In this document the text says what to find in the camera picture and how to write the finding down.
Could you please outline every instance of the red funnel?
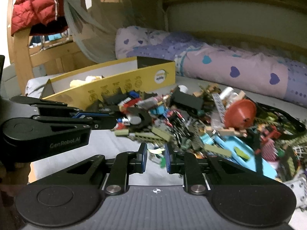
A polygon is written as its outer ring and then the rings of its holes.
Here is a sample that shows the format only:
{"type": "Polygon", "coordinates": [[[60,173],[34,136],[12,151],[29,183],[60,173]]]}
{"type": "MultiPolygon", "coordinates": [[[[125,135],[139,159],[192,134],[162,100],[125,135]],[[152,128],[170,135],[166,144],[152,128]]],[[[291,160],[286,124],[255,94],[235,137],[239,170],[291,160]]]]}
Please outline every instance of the red funnel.
{"type": "Polygon", "coordinates": [[[225,128],[245,129],[251,127],[254,124],[256,110],[256,105],[248,99],[234,102],[225,113],[225,128]]]}

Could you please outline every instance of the yellow plush toy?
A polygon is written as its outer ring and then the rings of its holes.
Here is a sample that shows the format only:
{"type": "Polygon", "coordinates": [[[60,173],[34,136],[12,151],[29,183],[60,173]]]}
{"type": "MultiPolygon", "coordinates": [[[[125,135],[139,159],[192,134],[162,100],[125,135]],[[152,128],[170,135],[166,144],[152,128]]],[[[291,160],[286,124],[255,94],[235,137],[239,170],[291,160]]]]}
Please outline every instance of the yellow plush toy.
{"type": "Polygon", "coordinates": [[[87,76],[85,80],[79,80],[79,79],[72,80],[69,86],[70,88],[75,88],[99,79],[102,79],[102,76],[87,76]]]}

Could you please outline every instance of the yellow cardboard box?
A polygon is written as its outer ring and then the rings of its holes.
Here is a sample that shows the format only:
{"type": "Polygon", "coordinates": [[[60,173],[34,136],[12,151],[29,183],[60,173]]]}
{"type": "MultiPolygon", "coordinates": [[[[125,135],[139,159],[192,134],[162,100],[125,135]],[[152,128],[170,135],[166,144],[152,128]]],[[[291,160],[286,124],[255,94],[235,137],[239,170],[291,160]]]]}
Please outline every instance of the yellow cardboard box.
{"type": "Polygon", "coordinates": [[[162,59],[131,57],[85,67],[48,80],[41,98],[67,103],[85,110],[103,95],[112,95],[120,87],[122,92],[153,91],[175,83],[175,63],[162,59]],[[72,80],[85,80],[89,75],[103,76],[76,88],[72,80]]]}

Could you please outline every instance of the metal screw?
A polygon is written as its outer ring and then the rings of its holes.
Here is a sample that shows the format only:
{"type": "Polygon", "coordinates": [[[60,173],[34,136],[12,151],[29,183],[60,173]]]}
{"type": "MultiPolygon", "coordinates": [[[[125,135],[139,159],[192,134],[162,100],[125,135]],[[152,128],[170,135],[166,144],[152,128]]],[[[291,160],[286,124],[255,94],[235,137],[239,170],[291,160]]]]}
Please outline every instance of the metal screw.
{"type": "Polygon", "coordinates": [[[206,187],[204,185],[193,185],[191,190],[195,193],[202,193],[206,190],[206,187]]]}
{"type": "Polygon", "coordinates": [[[118,185],[110,185],[106,188],[109,193],[118,193],[121,190],[121,187],[118,185]]]}

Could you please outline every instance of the red jacket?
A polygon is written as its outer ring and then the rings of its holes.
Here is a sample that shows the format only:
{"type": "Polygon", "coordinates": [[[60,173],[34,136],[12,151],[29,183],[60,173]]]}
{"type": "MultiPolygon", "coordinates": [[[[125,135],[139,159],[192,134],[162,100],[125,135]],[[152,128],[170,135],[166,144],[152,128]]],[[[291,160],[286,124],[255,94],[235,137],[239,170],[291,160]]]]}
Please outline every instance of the red jacket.
{"type": "Polygon", "coordinates": [[[47,35],[65,31],[63,0],[16,0],[13,8],[11,35],[31,27],[30,35],[47,35]]]}

